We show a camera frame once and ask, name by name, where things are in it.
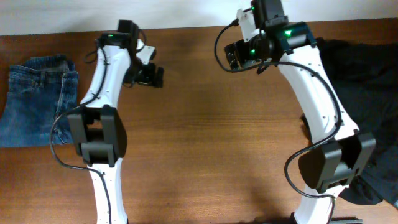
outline jeans waistband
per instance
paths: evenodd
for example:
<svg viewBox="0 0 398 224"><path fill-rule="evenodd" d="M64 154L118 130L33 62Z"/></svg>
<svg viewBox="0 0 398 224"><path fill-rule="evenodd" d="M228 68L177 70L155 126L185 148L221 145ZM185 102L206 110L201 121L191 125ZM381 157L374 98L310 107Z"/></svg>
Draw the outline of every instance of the jeans waistband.
<svg viewBox="0 0 398 224"><path fill-rule="evenodd" d="M77 78L75 65L66 55L31 58L23 65L10 65L10 78L36 82L61 83L62 79Z"/></svg>

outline wooden table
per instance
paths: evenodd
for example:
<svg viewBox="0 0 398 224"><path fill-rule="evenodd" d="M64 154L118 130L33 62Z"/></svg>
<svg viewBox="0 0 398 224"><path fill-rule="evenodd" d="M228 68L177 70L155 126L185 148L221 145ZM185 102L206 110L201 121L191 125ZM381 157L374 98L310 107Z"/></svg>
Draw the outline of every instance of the wooden table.
<svg viewBox="0 0 398 224"><path fill-rule="evenodd" d="M316 37L369 44L398 40L398 21L312 22ZM302 110L276 68L223 72L213 56L220 27L146 30L165 68L163 89L123 88L119 114L129 145L122 169L130 223L237 223L288 217L299 205L283 174L286 159L308 144ZM65 53L80 74L80 100L95 65L83 57L100 32L0 37L0 111L8 66L29 57ZM227 31L220 53L240 39ZM71 146L59 146L67 163L82 165ZM297 169L291 176L303 186ZM0 149L0 223L95 223L93 186L87 172L59 166L49 147ZM335 217L395 223L398 212L337 201Z"/></svg>

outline denim jeans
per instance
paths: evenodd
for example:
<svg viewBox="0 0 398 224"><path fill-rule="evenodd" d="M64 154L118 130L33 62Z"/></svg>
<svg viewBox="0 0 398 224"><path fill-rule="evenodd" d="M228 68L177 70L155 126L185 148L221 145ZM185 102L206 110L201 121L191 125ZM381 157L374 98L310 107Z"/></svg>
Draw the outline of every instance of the denim jeans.
<svg viewBox="0 0 398 224"><path fill-rule="evenodd" d="M49 144L54 119L76 106L78 73L65 55L31 58L11 65L0 147ZM66 118L55 127L54 144L72 143Z"/></svg>

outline jeans pocket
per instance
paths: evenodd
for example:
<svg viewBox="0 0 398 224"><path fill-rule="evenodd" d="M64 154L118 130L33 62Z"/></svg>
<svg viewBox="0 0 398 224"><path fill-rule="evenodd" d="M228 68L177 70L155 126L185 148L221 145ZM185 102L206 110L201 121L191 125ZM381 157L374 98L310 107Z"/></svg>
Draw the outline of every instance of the jeans pocket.
<svg viewBox="0 0 398 224"><path fill-rule="evenodd" d="M31 96L37 88L37 82L29 78L11 76L8 80L8 95Z"/></svg>

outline belt loop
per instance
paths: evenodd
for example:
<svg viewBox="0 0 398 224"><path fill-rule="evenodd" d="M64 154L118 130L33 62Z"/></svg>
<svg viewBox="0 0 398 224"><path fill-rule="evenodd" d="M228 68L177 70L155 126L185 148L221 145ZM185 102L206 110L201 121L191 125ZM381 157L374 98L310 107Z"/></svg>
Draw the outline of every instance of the belt loop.
<svg viewBox="0 0 398 224"><path fill-rule="evenodd" d="M47 71L42 71L41 76L40 76L40 88L44 87L44 81L45 81L45 76L47 74Z"/></svg>

